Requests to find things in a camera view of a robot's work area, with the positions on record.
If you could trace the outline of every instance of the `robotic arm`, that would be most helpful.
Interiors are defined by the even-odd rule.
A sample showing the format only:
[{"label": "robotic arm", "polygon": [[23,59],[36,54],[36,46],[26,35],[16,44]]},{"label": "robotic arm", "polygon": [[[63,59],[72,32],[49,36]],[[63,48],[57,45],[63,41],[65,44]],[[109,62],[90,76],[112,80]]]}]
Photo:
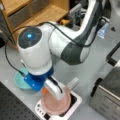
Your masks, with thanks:
[{"label": "robotic arm", "polygon": [[[51,22],[39,27],[29,27],[20,34],[18,49],[29,71],[25,81],[34,90],[38,91],[46,85],[56,99],[60,100],[64,97],[63,88],[51,77],[54,70],[50,52],[69,65],[84,62],[89,54],[89,44],[96,36],[98,20],[105,2],[106,0],[89,0],[86,16],[81,29],[77,32]],[[69,37],[63,35],[54,25]]]}]

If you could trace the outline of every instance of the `table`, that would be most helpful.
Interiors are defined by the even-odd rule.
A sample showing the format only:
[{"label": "table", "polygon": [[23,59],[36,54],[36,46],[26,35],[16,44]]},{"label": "table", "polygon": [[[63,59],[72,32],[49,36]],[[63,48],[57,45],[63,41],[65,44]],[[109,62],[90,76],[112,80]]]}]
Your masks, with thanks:
[{"label": "table", "polygon": [[[112,69],[112,66],[105,59],[115,44],[112,40],[101,39],[97,36],[91,46],[87,60],[83,64],[75,66],[69,66],[62,60],[59,60],[59,58],[52,56],[55,69],[54,76],[59,81],[67,84],[73,78],[79,78],[79,85],[74,91],[82,97],[83,102],[70,117],[70,120],[106,120],[106,118],[89,106],[91,100],[90,93],[97,78],[104,78]],[[18,51],[9,47],[7,51],[11,63],[17,68],[23,67],[20,63]],[[0,81],[35,113],[34,108],[41,98],[41,92],[17,88],[14,83],[15,74],[16,71],[9,66],[5,59],[3,47],[0,49]]]}]

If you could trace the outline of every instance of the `machine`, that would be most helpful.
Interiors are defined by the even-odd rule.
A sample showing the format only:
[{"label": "machine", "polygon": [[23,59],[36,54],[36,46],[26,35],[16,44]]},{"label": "machine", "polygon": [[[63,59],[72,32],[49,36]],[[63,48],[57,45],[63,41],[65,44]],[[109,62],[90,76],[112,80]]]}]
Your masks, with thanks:
[{"label": "machine", "polygon": [[[28,70],[25,77],[33,90],[47,88],[50,94],[43,96],[35,108],[43,120],[66,120],[81,103],[81,98],[53,76],[54,68],[51,54],[56,55],[69,65],[83,63],[89,55],[90,46],[96,36],[97,25],[106,0],[89,0],[89,6],[80,30],[73,31],[55,22],[45,22],[40,26],[25,29],[18,38],[18,49],[22,62]],[[50,111],[48,99],[59,103],[68,101],[67,108],[55,114]]]}]

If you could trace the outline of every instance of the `gray table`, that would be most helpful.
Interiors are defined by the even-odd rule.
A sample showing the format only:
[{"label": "gray table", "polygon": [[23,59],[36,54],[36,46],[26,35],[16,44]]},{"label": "gray table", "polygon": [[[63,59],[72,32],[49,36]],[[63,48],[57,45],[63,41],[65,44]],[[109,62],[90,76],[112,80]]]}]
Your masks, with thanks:
[{"label": "gray table", "polygon": [[[70,120],[106,120],[89,106],[91,100],[90,93],[97,78],[104,78],[112,69],[112,66],[106,63],[105,58],[115,44],[112,40],[96,37],[85,63],[76,66],[69,66],[62,60],[52,56],[55,69],[54,76],[59,81],[67,84],[73,78],[79,78],[79,85],[74,91],[82,97],[83,102],[71,116]],[[22,67],[17,51],[8,47],[8,56],[14,66],[17,68]],[[0,81],[35,112],[34,107],[41,98],[41,92],[25,91],[17,88],[14,83],[15,74],[16,71],[8,65],[5,59],[4,48],[0,49]]]}]

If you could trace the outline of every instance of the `shelf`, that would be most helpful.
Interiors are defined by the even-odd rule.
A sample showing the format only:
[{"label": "shelf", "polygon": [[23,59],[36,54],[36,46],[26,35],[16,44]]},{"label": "shelf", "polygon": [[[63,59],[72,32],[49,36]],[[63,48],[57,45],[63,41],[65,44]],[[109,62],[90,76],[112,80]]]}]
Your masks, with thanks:
[{"label": "shelf", "polygon": [[7,16],[25,6],[30,0],[2,0]]},{"label": "shelf", "polygon": [[[64,16],[66,16],[67,13],[68,13],[67,10],[61,9],[61,8],[51,4],[51,5],[48,5],[47,7],[45,7],[44,9],[41,9],[40,12],[33,15],[30,19],[26,20],[24,23],[22,23],[21,25],[19,25],[15,29],[18,29],[22,26],[37,25],[37,24],[39,24],[41,22],[45,22],[45,21],[56,21],[56,22],[58,22]],[[22,30],[23,29],[17,31],[15,33],[16,34],[15,36],[17,37]]]}]

